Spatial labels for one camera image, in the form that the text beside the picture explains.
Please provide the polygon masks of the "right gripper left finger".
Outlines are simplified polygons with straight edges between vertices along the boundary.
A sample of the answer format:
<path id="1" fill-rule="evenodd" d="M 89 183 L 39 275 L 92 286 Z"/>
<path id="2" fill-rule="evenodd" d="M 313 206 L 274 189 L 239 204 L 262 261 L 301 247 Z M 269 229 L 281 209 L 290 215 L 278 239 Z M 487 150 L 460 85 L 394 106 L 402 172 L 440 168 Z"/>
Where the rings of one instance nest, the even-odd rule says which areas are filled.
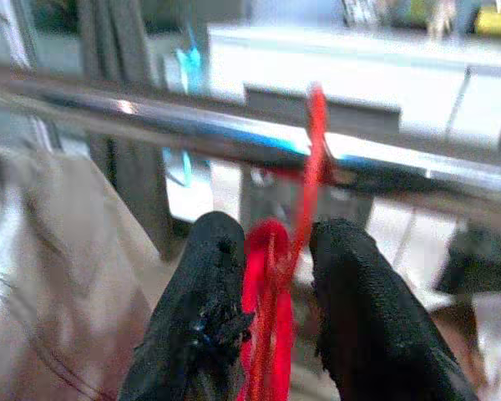
<path id="1" fill-rule="evenodd" d="M 201 216 L 154 309 L 121 400 L 234 400 L 254 315 L 242 307 L 245 233 L 224 212 Z"/>

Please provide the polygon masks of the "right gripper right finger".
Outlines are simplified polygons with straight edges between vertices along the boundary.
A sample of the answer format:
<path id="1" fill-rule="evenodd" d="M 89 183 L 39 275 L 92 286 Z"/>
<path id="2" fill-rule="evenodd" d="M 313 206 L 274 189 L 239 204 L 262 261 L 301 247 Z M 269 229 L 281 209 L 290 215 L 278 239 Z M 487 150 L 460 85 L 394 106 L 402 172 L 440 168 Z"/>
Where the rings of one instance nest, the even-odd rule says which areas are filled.
<path id="1" fill-rule="evenodd" d="M 427 310 L 361 227 L 311 228 L 317 352 L 342 400 L 475 400 Z"/>

